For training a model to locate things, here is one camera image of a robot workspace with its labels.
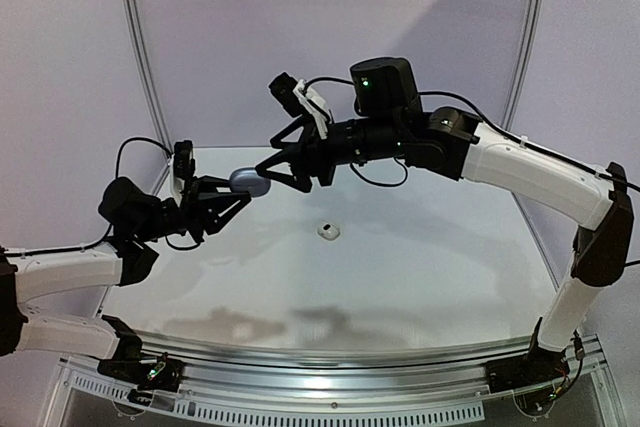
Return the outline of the grey oval puck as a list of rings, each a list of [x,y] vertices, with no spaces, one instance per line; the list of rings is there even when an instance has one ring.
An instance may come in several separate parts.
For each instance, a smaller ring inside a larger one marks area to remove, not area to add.
[[[230,174],[229,188],[232,192],[247,193],[252,198],[258,198],[270,191],[271,180],[259,175],[252,167],[243,167]]]

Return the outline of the white earbud charging case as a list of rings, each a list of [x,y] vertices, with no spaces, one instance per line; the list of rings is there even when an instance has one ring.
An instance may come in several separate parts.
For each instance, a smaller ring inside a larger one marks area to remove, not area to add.
[[[331,222],[321,222],[317,226],[316,232],[325,241],[335,241],[341,235],[339,226]]]

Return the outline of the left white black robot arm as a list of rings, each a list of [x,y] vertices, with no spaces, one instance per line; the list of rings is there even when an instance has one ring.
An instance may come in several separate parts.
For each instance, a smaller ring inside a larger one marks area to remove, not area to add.
[[[189,235],[200,245],[246,207],[253,194],[216,177],[179,181],[166,199],[118,177],[98,211],[113,231],[88,246],[1,252],[1,353],[39,350],[109,360],[128,381],[148,373],[142,341],[117,317],[52,313],[32,305],[49,294],[144,281],[158,259],[152,243]]]

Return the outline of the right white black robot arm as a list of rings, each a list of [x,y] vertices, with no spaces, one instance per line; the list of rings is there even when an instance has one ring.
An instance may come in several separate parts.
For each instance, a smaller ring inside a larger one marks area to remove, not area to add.
[[[281,74],[272,95],[291,116],[271,141],[261,176],[301,192],[328,186],[340,165],[399,159],[452,180],[519,194],[577,225],[573,260],[517,374],[537,383],[552,371],[598,293],[625,269],[634,227],[629,183],[618,164],[588,166],[492,123],[468,101],[427,112],[408,60],[378,57],[354,64],[355,117],[334,122],[309,81]]]

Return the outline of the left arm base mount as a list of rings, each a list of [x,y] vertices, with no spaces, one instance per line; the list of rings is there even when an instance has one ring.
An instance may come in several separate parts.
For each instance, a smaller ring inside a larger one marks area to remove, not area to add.
[[[186,364],[168,353],[145,357],[143,342],[137,333],[117,317],[103,315],[118,339],[111,358],[98,363],[97,372],[105,377],[135,384],[139,391],[179,390]]]

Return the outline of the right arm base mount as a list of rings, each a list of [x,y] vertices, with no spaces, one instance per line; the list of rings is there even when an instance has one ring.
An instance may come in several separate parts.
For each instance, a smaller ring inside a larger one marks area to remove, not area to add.
[[[570,367],[566,349],[551,351],[540,345],[538,336],[542,318],[535,325],[529,346],[524,354],[492,360],[485,364],[485,379],[491,393],[515,390],[536,384],[560,379],[560,386],[551,394],[557,398],[568,391],[579,378],[584,360],[582,339],[577,331],[570,340],[579,360],[579,372],[569,378]]]

